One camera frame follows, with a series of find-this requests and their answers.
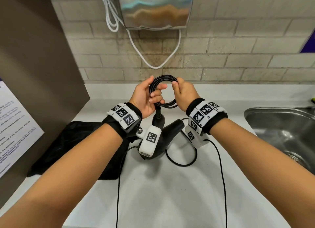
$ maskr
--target person's left arm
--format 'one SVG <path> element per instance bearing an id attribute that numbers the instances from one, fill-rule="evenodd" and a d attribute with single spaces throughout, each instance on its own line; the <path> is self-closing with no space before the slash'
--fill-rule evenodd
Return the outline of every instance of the person's left arm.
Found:
<path id="1" fill-rule="evenodd" d="M 153 76 L 137 85 L 130 103 L 143 118 L 155 111 L 154 103 L 165 103 L 160 84 L 149 94 Z M 64 221 L 87 194 L 123 139 L 108 124 L 77 144 L 53 164 L 37 182 L 0 218 L 0 227 L 56 228 Z"/>

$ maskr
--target person's left hand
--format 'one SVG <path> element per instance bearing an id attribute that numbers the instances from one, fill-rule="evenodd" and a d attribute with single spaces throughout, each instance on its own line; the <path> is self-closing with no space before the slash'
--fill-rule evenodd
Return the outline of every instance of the person's left hand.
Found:
<path id="1" fill-rule="evenodd" d="M 149 117 L 155 111 L 154 103 L 165 103 L 162 97 L 162 89 L 167 88 L 167 84 L 159 84 L 157 89 L 149 94 L 149 85 L 153 82 L 153 75 L 136 86 L 129 103 L 136 106 L 142 113 L 142 118 Z"/>

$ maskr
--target forearm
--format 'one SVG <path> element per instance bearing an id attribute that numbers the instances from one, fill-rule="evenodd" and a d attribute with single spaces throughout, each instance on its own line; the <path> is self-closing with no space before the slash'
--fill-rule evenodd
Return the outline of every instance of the forearm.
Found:
<path id="1" fill-rule="evenodd" d="M 229 119 L 222 119 L 210 133 L 292 227 L 313 227 L 313 174 Z"/>
<path id="2" fill-rule="evenodd" d="M 24 214 L 26 210 L 37 211 L 41 207 L 45 219 L 66 219 L 100 177 L 121 143 L 122 138 L 111 126 L 102 125 L 54 163 L 11 208 L 12 212 L 20 210 Z"/>

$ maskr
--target sink drain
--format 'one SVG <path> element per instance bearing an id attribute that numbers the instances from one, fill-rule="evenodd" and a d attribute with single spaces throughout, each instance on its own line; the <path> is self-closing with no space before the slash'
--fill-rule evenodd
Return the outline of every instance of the sink drain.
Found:
<path id="1" fill-rule="evenodd" d="M 293 159 L 294 161 L 296 161 L 298 164 L 300 164 L 301 166 L 303 166 L 304 168 L 307 169 L 307 165 L 304 161 L 303 158 L 301 158 L 299 155 L 297 155 L 296 153 L 292 153 L 289 151 L 285 151 L 284 152 L 288 157 L 290 157 L 291 159 Z"/>

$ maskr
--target hand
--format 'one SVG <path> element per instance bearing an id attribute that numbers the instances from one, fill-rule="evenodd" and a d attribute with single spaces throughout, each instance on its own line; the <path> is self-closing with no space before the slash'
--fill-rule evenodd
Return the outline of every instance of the hand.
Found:
<path id="1" fill-rule="evenodd" d="M 162 89 L 167 88 L 167 84 L 159 84 L 157 89 L 149 94 L 149 85 L 153 82 L 153 76 L 146 79 L 142 83 L 136 86 L 134 93 L 132 94 L 129 103 L 132 103 L 136 106 L 142 113 L 142 118 L 145 119 L 149 117 L 155 111 L 154 103 L 160 102 L 161 104 L 165 103 L 165 100 L 162 97 Z"/>
<path id="2" fill-rule="evenodd" d="M 172 82 L 175 100 L 180 109 L 186 112 L 190 103 L 195 99 L 200 98 L 200 96 L 192 83 L 189 83 L 180 77 L 176 79 L 178 83 L 176 81 Z"/>

